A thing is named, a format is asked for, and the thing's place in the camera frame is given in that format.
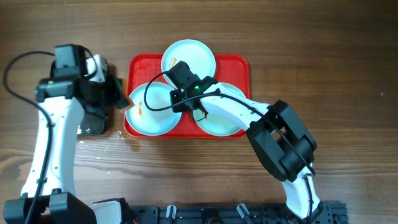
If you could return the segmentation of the orange green sponge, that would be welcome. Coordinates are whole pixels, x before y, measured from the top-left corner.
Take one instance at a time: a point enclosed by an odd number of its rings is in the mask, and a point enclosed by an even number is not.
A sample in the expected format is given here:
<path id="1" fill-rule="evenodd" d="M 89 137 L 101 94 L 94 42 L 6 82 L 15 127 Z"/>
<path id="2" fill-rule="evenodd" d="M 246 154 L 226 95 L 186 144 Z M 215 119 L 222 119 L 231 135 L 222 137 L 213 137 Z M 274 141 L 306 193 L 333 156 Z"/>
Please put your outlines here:
<path id="1" fill-rule="evenodd" d="M 127 93 L 127 80 L 123 78 L 118 78 L 117 81 L 119 82 L 120 87 L 120 99 L 116 105 L 117 109 L 119 110 L 129 110 L 134 106 L 133 101 L 130 99 Z"/>

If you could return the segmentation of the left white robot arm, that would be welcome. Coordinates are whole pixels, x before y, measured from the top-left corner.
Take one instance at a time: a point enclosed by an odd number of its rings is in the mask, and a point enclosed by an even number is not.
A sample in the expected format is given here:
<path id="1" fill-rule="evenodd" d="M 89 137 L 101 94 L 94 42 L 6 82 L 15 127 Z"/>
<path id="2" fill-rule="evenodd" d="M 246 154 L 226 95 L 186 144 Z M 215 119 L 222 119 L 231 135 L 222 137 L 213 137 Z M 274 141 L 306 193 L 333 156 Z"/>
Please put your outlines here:
<path id="1" fill-rule="evenodd" d="M 104 121 L 110 108 L 132 105 L 123 81 L 109 73 L 105 59 L 86 47 L 59 45 L 50 76 L 41 79 L 31 105 L 39 128 L 29 176 L 18 199 L 8 200 L 7 223 L 137 223 L 123 198 L 87 205 L 75 194 L 73 170 L 78 129 L 86 114 Z"/>

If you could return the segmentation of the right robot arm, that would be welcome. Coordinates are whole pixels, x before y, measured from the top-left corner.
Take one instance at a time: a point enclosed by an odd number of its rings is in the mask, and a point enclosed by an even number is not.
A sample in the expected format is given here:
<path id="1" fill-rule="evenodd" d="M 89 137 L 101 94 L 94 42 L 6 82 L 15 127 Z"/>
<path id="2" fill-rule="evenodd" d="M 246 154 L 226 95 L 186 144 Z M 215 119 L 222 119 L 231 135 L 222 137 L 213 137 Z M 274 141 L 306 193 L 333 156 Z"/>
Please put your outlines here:
<path id="1" fill-rule="evenodd" d="M 313 153 L 317 144 L 295 111 L 284 101 L 273 105 L 240 96 L 212 77 L 199 78 L 180 61 L 165 75 L 175 85 L 174 112 L 202 110 L 242 129 L 262 166 L 282 182 L 287 208 L 310 223 L 320 203 L 313 189 Z"/>

